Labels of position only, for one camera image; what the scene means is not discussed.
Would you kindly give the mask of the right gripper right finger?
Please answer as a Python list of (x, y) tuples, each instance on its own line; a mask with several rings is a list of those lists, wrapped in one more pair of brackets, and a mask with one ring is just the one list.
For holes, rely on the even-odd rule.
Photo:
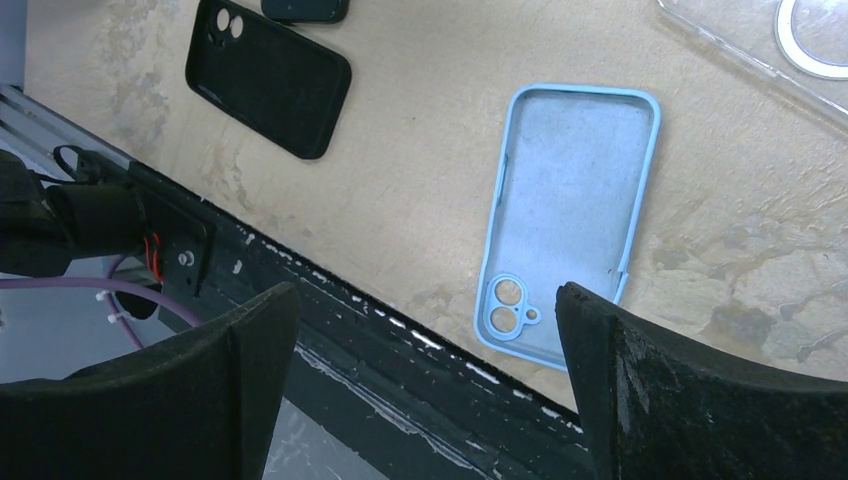
[(847, 386), (756, 363), (586, 288), (555, 313), (601, 479), (843, 479)]

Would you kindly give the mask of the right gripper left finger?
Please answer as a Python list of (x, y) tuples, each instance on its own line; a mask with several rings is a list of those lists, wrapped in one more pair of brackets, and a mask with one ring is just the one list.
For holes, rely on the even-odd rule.
[(301, 320), (294, 285), (61, 380), (1, 387), (5, 479), (259, 479)]

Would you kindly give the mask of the light blue phone case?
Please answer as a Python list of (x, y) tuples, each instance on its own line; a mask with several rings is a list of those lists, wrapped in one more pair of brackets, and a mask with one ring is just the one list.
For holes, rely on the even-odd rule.
[(475, 302), (484, 345), (565, 370), (558, 288), (620, 301), (661, 119), (642, 90), (536, 83), (514, 94)]

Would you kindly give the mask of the black phone case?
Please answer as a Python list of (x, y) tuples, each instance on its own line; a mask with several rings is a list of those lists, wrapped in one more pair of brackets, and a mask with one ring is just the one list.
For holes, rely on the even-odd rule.
[(188, 87), (302, 160), (327, 151), (352, 81), (341, 54), (232, 1), (197, 7)]

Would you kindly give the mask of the black phone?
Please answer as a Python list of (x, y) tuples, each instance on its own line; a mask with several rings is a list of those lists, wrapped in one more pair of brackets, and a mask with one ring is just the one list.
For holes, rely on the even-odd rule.
[(262, 0), (261, 11), (280, 23), (334, 24), (342, 21), (349, 0)]

